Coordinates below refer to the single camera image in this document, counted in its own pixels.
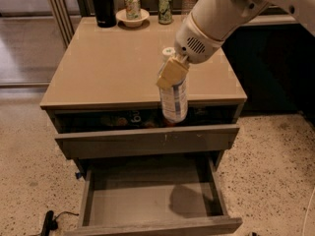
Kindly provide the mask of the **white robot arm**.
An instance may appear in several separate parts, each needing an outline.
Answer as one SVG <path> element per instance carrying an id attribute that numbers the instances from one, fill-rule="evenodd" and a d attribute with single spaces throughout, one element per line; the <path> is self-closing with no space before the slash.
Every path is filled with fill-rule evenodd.
<path id="1" fill-rule="evenodd" d="M 315 0 L 198 0 L 176 33 L 175 55 L 162 66 L 157 86 L 168 89 L 179 84 L 191 64 L 209 60 L 235 30 L 271 5 L 315 34 Z"/>

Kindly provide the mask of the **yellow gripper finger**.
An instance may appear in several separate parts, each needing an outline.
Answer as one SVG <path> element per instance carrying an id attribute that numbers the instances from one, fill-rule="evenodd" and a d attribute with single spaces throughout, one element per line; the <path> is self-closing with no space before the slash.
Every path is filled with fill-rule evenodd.
<path id="1" fill-rule="evenodd" d="M 188 71 L 187 56 L 171 56 L 158 72 L 157 86 L 161 89 L 169 89 L 183 81 Z"/>

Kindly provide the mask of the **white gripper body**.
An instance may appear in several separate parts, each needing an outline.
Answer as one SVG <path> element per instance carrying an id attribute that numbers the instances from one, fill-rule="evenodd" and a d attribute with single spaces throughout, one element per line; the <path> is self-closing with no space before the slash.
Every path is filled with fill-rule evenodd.
<path id="1" fill-rule="evenodd" d="M 175 35 L 176 53 L 187 56 L 192 64 L 209 60 L 222 46 L 224 34 L 218 24 L 206 16 L 190 13 Z"/>

